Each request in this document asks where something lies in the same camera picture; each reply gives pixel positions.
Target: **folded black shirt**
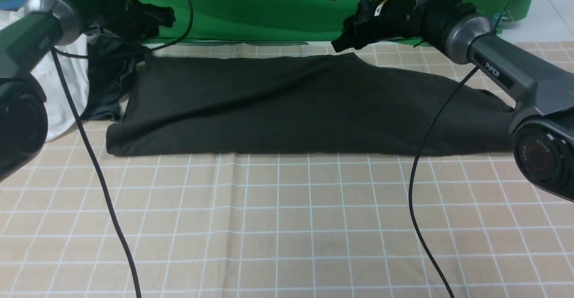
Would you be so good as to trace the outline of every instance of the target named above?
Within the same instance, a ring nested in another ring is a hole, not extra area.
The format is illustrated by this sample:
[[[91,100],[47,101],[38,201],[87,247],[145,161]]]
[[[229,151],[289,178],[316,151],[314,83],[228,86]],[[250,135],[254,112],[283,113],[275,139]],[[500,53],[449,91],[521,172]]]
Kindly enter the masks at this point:
[[[269,59],[150,57],[123,120],[116,156],[174,153],[415,155],[458,82],[369,65],[355,54]],[[423,155],[511,151],[513,109],[463,87]]]

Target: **dark cloth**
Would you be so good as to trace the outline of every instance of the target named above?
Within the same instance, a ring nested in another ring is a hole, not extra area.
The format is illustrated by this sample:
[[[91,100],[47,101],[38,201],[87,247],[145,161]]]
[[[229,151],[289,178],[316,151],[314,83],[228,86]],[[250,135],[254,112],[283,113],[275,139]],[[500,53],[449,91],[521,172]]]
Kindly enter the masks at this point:
[[[143,55],[117,57],[108,59],[115,54],[148,51],[139,43],[130,43],[117,38],[111,32],[93,26],[87,34],[98,35],[98,38],[88,43],[88,81],[90,93],[88,104],[82,114],[84,120],[121,119],[121,98],[135,84],[136,65],[144,60]]]
[[[174,153],[415,155],[457,82],[379,68],[355,54],[147,61],[125,116],[107,130],[116,156]],[[512,108],[464,87],[423,155],[511,150]]]

